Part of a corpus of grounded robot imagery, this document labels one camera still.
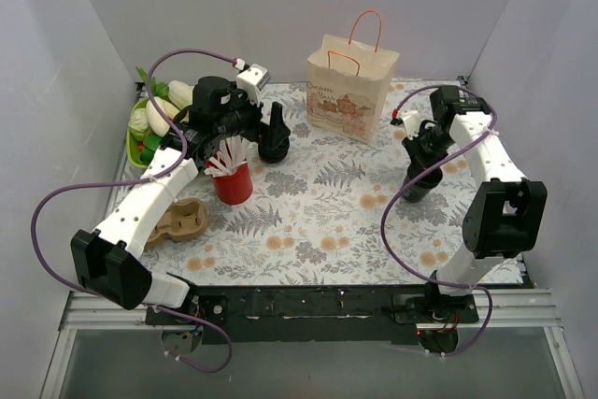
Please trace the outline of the stack of dark plastic cups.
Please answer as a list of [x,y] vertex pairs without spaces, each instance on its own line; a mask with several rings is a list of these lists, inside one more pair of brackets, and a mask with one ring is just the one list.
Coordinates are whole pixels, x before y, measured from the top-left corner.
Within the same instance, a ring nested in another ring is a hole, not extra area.
[[429,192],[435,189],[443,178],[442,171],[436,169],[431,174],[420,179],[405,190],[403,199],[408,203],[415,204],[420,202]]

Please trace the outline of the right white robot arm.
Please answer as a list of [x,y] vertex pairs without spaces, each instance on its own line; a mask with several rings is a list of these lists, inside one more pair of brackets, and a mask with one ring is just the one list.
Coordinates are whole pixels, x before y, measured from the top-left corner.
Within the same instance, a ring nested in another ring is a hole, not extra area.
[[463,242],[457,252],[432,274],[417,296],[401,296],[398,306],[412,316],[444,321],[475,305],[471,291],[496,265],[514,259],[536,243],[548,190],[528,179],[507,154],[494,115],[481,97],[458,87],[440,85],[430,94],[433,117],[395,109],[392,122],[406,129],[402,144],[410,164],[403,198],[415,204],[442,180],[438,163],[457,145],[477,185],[462,221]]

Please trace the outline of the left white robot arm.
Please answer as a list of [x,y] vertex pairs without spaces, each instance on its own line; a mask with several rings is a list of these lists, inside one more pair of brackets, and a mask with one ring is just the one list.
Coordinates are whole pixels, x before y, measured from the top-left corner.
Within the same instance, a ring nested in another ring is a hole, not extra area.
[[291,131],[281,104],[272,104],[269,122],[262,120],[261,94],[269,79],[266,69],[253,65],[234,81],[216,76],[198,80],[192,105],[161,139],[139,184],[92,232],[79,230],[72,238],[82,287],[126,310],[141,304],[166,306],[168,315],[180,324],[197,317],[199,303],[189,295],[189,283],[152,273],[139,259],[159,219],[226,138],[239,135],[256,143],[268,164],[287,156]]

